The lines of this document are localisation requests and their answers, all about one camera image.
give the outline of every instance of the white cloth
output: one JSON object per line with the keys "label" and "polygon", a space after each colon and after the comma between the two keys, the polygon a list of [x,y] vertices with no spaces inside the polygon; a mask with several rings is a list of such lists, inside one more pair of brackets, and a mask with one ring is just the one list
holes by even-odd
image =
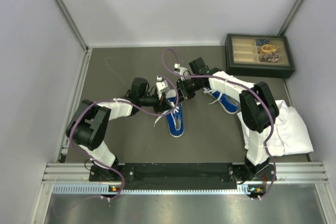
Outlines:
{"label": "white cloth", "polygon": [[[276,101],[279,116],[275,120],[274,132],[267,142],[272,156],[302,154],[313,152],[307,127],[293,107],[287,107],[284,100]],[[248,150],[249,128],[245,125],[241,112],[238,114],[243,129],[245,149]]]}

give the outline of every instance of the white shoelace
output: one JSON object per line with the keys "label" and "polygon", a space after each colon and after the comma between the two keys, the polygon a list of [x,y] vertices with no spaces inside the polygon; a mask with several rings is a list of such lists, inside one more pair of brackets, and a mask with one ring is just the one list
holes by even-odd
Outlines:
{"label": "white shoelace", "polygon": [[[173,118],[173,121],[174,121],[175,128],[176,128],[176,120],[175,120],[174,114],[175,114],[175,113],[179,113],[179,111],[180,111],[180,106],[177,106],[177,107],[174,109],[174,111],[173,111],[172,113],[170,113],[170,114],[172,115],[172,118]],[[163,116],[160,115],[160,116],[155,120],[155,122],[154,122],[154,127],[155,127],[156,123],[157,123],[162,117],[163,117]]]}

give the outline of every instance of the metal floor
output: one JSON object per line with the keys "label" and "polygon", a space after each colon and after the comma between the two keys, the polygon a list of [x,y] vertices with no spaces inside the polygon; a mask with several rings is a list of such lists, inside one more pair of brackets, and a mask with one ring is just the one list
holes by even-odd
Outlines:
{"label": "metal floor", "polygon": [[262,201],[245,195],[123,195],[110,204],[86,195],[53,195],[45,224],[57,223],[327,223],[315,185],[275,185]]}
{"label": "metal floor", "polygon": [[[156,75],[171,80],[161,63],[162,47],[93,49],[81,99],[113,99],[125,95],[134,77],[146,78],[151,86]],[[183,66],[203,57],[210,67],[225,69],[224,48],[221,46],[176,47]],[[173,55],[167,56],[173,68]],[[268,83],[276,100],[289,104],[281,79],[239,77],[244,81]],[[243,162],[246,155],[240,122],[236,115],[226,114],[209,95],[198,95],[183,103],[185,132],[180,138],[170,136],[165,118],[153,127],[155,117],[137,113],[109,123],[105,142],[122,163],[207,163]],[[69,149],[66,162],[82,163],[86,157]],[[306,155],[277,158],[280,162],[306,162]]]}

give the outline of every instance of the scratch on table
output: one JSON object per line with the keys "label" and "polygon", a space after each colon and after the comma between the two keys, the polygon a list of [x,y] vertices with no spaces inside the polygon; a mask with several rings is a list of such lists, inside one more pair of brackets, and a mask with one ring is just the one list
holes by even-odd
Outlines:
{"label": "scratch on table", "polygon": [[113,59],[115,57],[107,57],[107,58],[104,58],[104,61],[106,63],[106,66],[122,81],[122,83],[124,83],[124,85],[126,85],[125,81],[120,77],[120,75],[118,75],[112,68],[111,66],[109,65],[109,63],[107,62],[108,59]]}

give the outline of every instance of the reflective metal surface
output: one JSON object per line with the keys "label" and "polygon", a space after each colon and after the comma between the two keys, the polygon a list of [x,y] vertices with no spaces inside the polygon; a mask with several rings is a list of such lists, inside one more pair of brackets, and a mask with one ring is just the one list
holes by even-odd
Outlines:
{"label": "reflective metal surface", "polygon": [[[50,205],[62,215],[87,195],[53,195]],[[315,185],[275,185],[262,201],[243,195],[124,195],[110,204],[100,198],[82,202],[51,223],[326,223]]]}

